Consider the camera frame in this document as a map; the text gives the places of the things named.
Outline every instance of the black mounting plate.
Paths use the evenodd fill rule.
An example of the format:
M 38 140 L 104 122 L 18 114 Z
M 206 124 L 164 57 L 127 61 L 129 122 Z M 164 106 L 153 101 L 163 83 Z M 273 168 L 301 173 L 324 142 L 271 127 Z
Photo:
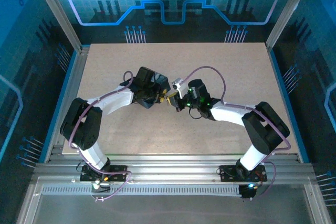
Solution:
M 262 182 L 267 181 L 263 165 L 258 165 L 254 168 L 251 174 L 244 180 L 238 176 L 235 165 L 221 165 L 217 173 L 221 176 L 221 182 L 260 182 L 261 179 L 263 180 Z
M 124 170 L 127 170 L 126 165 L 110 165 L 109 172 L 122 172 Z M 80 174 L 80 181 L 82 182 L 93 182 L 96 181 L 97 178 L 105 178 L 108 177 L 107 180 L 104 180 L 104 182 L 125 182 L 126 181 L 126 173 L 124 174 L 116 174 L 116 175 L 101 175 L 95 171 L 93 171 L 90 167 L 87 165 L 83 165 L 82 171 Z

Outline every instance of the metal strip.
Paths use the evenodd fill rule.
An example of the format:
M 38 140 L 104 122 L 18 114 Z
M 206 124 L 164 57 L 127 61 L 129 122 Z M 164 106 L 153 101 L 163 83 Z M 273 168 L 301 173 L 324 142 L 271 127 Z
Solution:
M 115 192 L 119 185 L 111 185 L 111 191 Z M 90 195 L 92 185 L 78 184 L 47 184 L 43 187 L 44 195 Z M 240 197 L 238 185 L 127 185 L 118 195 L 212 195 Z
M 113 160 L 113 164 L 127 165 L 132 172 L 131 183 L 137 185 L 233 185 L 246 183 L 222 183 L 217 174 L 219 165 L 235 165 L 237 159 L 231 160 Z M 63 177 L 68 183 L 79 179 L 76 171 L 78 160 L 68 160 L 62 164 L 38 164 L 33 180 L 39 176 Z M 311 164 L 300 164 L 298 161 L 273 160 L 277 166 L 275 184 L 307 184 L 317 183 Z M 265 164 L 269 184 L 273 177 L 273 168 Z
M 49 144 L 45 144 L 43 148 L 43 155 L 41 155 L 41 158 L 39 160 L 40 163 L 45 163 L 49 160 L 51 152 L 54 149 L 53 145 L 55 143 L 64 141 L 64 137 L 59 134 L 59 129 L 61 127 L 62 120 L 71 105 L 72 100 L 76 98 L 80 80 L 88 56 L 88 51 L 89 48 L 84 47 L 83 50 L 81 50 L 81 52 L 72 59 L 73 65 L 71 65 L 71 67 L 69 68 L 70 72 L 66 75 L 66 79 L 62 87 L 62 91 L 63 88 L 65 89 L 64 94 L 60 95 L 59 101 L 57 102 L 60 103 L 60 106 L 58 106 L 57 104 L 57 108 L 59 109 L 55 111 L 55 118 L 53 118 L 53 120 L 55 119 L 54 127 L 50 128 L 50 132 L 48 132 L 47 138 L 49 137 L 50 141 Z
M 21 206 L 19 216 L 16 221 L 17 224 L 33 223 L 40 201 L 42 189 L 43 184 L 39 182 L 29 185 L 24 202 Z
M 315 223 L 332 224 L 319 185 L 306 184 L 304 186 Z
M 273 50 L 271 50 L 271 51 L 267 50 L 267 51 L 268 51 L 268 56 L 269 56 L 270 62 L 272 64 L 273 71 L 274 71 L 274 74 L 275 74 L 275 77 L 276 77 L 276 80 L 277 80 L 277 83 L 278 83 L 278 87 L 279 87 L 279 90 L 280 90 L 280 94 L 281 94 L 283 103 L 285 104 L 285 109 L 286 109 L 287 115 L 290 118 L 289 121 L 290 121 L 290 124 L 293 128 L 296 142 L 299 146 L 300 161 L 302 161 L 304 163 L 308 163 L 309 162 L 308 154 L 307 154 L 306 148 L 305 148 L 304 143 L 303 143 L 303 139 L 302 139 L 302 136 L 301 136 L 301 133 L 300 133 L 300 130 L 299 130 L 299 125 L 296 121 L 294 111 L 293 111 L 292 105 L 290 103 L 288 93 L 286 91 L 285 84 L 283 82 L 283 79 L 281 78 L 280 68 L 279 68 L 277 59 L 275 58 L 275 54 L 274 54 Z
M 266 47 L 268 50 L 271 50 L 275 43 L 277 42 L 278 38 L 280 37 L 283 29 L 285 28 L 288 20 L 292 16 L 293 12 L 295 11 L 296 7 L 298 6 L 300 0 L 288 0 L 285 7 L 283 8 L 277 22 L 274 25 L 273 30 L 271 31 L 267 41 Z
M 82 49 L 82 45 L 59 0 L 46 0 L 46 2 L 59 22 L 65 35 L 68 37 L 72 47 L 76 52 L 79 52 Z

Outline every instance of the wooden board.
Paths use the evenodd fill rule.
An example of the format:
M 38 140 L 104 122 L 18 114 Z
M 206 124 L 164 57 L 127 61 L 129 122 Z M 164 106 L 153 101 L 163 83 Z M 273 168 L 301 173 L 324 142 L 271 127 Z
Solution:
M 171 83 L 203 65 L 223 74 L 225 101 L 250 105 L 268 102 L 290 127 L 292 149 L 288 153 L 298 152 L 263 43 L 93 44 L 78 97 L 105 94 L 122 82 L 126 70 L 136 75 L 141 66 L 167 76 Z M 196 78 L 203 80 L 212 97 L 221 97 L 223 83 L 216 72 L 202 69 L 191 80 Z M 98 141 L 105 154 L 242 154 L 251 145 L 242 126 L 194 120 L 187 110 L 177 113 L 166 103 L 150 109 L 132 104 L 104 117 Z M 66 144 L 63 153 L 73 150 Z

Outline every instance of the glass panel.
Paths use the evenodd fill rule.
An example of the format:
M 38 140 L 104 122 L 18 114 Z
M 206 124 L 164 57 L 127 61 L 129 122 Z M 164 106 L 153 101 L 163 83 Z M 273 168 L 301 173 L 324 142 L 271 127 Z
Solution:
M 14 223 L 73 48 L 45 0 L 0 0 L 0 22 L 0 216 Z
M 301 0 L 274 53 L 285 85 L 296 80 L 286 87 L 309 159 L 317 174 L 335 170 L 336 0 Z
M 287 2 L 60 1 L 83 44 L 144 42 L 143 32 L 146 42 L 264 42 Z

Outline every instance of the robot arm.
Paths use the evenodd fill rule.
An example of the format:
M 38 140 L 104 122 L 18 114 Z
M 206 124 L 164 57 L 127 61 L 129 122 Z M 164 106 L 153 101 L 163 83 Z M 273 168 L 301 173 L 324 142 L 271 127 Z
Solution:
M 130 80 L 121 83 L 115 91 L 128 85 Z M 84 120 L 79 124 L 72 145 L 79 148 L 83 157 L 96 169 L 109 171 L 110 161 L 101 151 L 97 139 L 99 136 L 102 116 L 137 102 L 149 109 L 155 103 L 161 103 L 165 94 L 170 90 L 167 77 L 148 68 L 141 67 L 128 88 L 107 96 L 100 101 L 100 97 L 87 101 L 76 98 L 73 100 L 63 121 L 60 133 L 70 139 L 72 131 L 83 111 L 95 101 L 99 101 L 90 108 Z
M 236 163 L 237 174 L 246 179 L 251 172 L 263 161 L 281 142 L 282 138 L 267 124 L 252 108 L 261 112 L 285 137 L 289 129 L 272 107 L 261 102 L 258 105 L 242 106 L 223 103 L 220 99 L 211 98 L 205 84 L 200 79 L 192 80 L 188 85 L 181 79 L 173 82 L 175 93 L 166 98 L 177 112 L 184 108 L 197 109 L 201 117 L 213 121 L 227 121 L 244 126 L 252 142 L 251 147 Z

